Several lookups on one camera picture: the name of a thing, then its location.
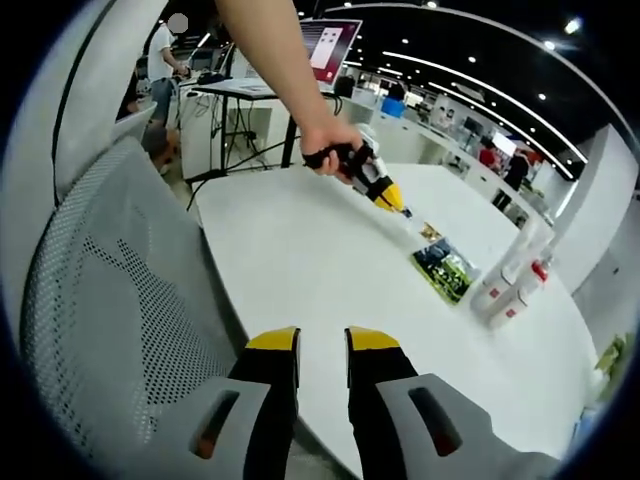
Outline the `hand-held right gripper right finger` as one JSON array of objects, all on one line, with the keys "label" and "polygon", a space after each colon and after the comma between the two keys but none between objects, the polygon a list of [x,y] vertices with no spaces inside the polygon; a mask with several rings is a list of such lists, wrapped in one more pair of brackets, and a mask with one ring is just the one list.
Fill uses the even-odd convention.
[{"label": "hand-held right gripper right finger", "polygon": [[552,478],[556,459],[501,440],[488,412],[438,376],[418,374],[393,337],[350,326],[345,339],[363,478]]}]

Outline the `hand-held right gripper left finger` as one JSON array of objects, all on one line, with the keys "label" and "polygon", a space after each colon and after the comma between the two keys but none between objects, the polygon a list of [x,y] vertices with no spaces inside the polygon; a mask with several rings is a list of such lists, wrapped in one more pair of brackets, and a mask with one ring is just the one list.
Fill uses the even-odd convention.
[{"label": "hand-held right gripper left finger", "polygon": [[224,338],[140,328],[108,362],[118,479],[282,479],[298,417],[300,331],[266,331],[224,365]]}]

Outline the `person's left hand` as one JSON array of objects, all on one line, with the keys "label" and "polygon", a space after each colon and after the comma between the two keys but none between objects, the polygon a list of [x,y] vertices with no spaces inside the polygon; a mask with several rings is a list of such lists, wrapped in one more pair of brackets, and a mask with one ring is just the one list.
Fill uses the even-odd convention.
[{"label": "person's left hand", "polygon": [[[362,146],[359,131],[341,118],[329,117],[314,125],[300,127],[300,149],[303,155],[312,155],[323,151],[335,144],[349,143],[354,150]],[[339,170],[340,161],[335,151],[323,159],[322,166],[315,169],[318,175],[334,176],[343,183],[350,180]]]}]

